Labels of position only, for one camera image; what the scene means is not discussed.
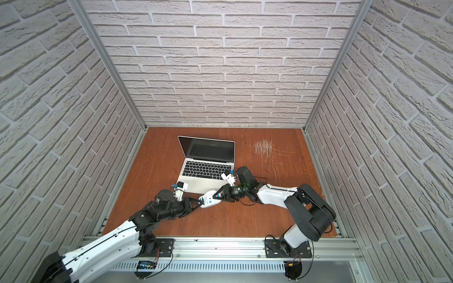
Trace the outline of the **silver laptop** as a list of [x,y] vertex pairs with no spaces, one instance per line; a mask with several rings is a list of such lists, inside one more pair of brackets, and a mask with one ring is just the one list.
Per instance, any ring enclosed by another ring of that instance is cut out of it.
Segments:
[[221,175],[235,169],[236,142],[231,140],[178,136],[185,159],[178,182],[188,193],[203,195],[227,184]]

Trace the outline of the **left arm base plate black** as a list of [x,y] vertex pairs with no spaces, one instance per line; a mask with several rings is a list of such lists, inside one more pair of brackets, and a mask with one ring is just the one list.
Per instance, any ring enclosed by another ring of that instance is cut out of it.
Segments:
[[145,242],[141,242],[141,250],[138,257],[163,257],[170,258],[172,256],[173,238],[153,238]]

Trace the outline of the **white wireless mouse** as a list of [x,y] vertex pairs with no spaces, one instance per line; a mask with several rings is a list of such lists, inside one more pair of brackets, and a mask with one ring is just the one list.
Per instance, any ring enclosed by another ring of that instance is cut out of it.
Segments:
[[217,192],[215,190],[212,190],[200,196],[199,201],[201,202],[201,208],[209,208],[211,206],[220,204],[222,200],[218,199],[217,195]]

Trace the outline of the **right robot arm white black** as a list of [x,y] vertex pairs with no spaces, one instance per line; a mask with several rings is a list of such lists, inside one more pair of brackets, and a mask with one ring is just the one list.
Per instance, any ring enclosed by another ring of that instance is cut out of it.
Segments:
[[334,209],[308,184],[279,187],[258,182],[246,166],[226,171],[221,177],[226,184],[206,193],[201,198],[203,207],[239,202],[247,197],[255,204],[287,209],[295,222],[280,239],[281,248],[287,253],[307,241],[318,241],[336,219]]

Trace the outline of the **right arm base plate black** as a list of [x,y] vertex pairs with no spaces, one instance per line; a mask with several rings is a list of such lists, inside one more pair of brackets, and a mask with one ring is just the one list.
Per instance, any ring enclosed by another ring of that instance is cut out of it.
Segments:
[[313,257],[309,241],[303,242],[297,248],[292,248],[284,239],[265,238],[264,249],[266,258],[308,259]]

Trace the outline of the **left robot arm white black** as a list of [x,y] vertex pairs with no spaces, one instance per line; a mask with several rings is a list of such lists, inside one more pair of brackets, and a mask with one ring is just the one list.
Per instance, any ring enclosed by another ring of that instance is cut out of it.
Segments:
[[161,222],[183,218],[204,204],[201,199],[164,189],[154,200],[120,226],[97,240],[60,255],[45,257],[32,278],[33,283],[90,283],[115,265],[139,254],[151,255]]

